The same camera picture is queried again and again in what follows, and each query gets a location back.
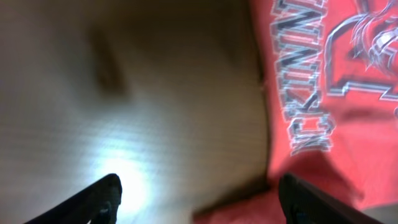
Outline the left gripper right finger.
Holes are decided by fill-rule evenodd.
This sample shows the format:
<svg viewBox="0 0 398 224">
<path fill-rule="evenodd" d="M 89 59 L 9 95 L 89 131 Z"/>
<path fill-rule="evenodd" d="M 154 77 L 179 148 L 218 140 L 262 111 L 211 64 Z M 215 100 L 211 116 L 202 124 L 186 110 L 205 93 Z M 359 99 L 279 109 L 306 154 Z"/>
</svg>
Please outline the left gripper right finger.
<svg viewBox="0 0 398 224">
<path fill-rule="evenodd" d="M 287 224 L 381 224 L 290 173 L 279 179 L 279 201 Z"/>
</svg>

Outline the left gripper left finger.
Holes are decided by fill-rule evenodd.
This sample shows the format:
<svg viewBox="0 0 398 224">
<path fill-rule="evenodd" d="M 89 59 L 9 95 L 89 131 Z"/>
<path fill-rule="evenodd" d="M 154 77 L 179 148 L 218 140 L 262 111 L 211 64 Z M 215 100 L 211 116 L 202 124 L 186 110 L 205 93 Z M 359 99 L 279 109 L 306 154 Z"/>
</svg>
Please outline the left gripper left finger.
<svg viewBox="0 0 398 224">
<path fill-rule="evenodd" d="M 108 174 L 26 224 L 115 224 L 123 188 Z"/>
</svg>

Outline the red printed t-shirt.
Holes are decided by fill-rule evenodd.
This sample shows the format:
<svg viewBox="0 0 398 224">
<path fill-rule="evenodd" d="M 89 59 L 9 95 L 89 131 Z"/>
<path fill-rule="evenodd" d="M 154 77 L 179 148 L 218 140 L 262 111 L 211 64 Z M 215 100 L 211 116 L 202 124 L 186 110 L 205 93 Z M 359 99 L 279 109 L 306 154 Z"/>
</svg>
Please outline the red printed t-shirt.
<svg viewBox="0 0 398 224">
<path fill-rule="evenodd" d="M 270 189 L 195 223 L 284 223 L 291 172 L 359 210 L 397 202 L 397 2 L 251 1 L 271 127 Z"/>
</svg>

